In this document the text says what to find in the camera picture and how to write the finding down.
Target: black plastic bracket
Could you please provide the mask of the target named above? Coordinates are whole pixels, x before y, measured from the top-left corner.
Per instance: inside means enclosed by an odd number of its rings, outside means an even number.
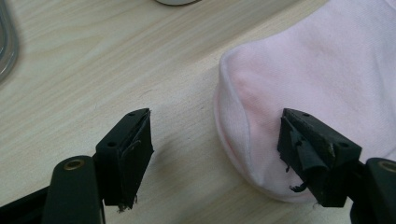
[[[284,109],[277,150],[324,207],[342,207],[345,180],[359,162],[361,147],[305,112]]]
[[[132,208],[149,165],[150,111],[125,115],[96,146],[93,157],[60,162],[51,183],[0,208],[1,223],[106,223],[103,203]]]

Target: wooden table surface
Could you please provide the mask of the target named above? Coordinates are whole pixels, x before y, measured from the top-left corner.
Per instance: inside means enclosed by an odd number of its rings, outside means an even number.
[[[324,0],[9,0],[20,56],[0,83],[0,205],[46,187],[53,167],[149,107],[138,204],[107,223],[349,223],[344,209],[282,203],[233,168],[212,97],[227,49],[292,26]]]

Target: wood grain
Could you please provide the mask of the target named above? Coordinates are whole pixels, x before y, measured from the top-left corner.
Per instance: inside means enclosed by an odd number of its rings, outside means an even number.
[[[155,153],[138,204],[107,223],[349,223],[348,206],[281,203],[251,187],[219,144],[212,96],[222,53],[287,29],[324,0],[7,1],[21,52],[0,83],[0,205],[47,186],[53,167],[149,107]]]

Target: white fabric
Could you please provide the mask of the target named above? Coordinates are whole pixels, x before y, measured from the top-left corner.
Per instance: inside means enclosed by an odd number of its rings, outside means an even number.
[[[363,147],[361,161],[396,160],[396,0],[332,0],[288,30],[226,52],[215,94],[219,137],[252,185],[313,202],[276,150],[285,107],[312,114]]]

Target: pink cloth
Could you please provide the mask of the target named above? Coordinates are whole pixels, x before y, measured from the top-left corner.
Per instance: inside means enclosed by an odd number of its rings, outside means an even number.
[[[284,107],[312,114],[371,157],[396,160],[396,0],[332,0],[269,38],[226,52],[215,117],[231,162],[286,202],[314,202],[276,150]]]

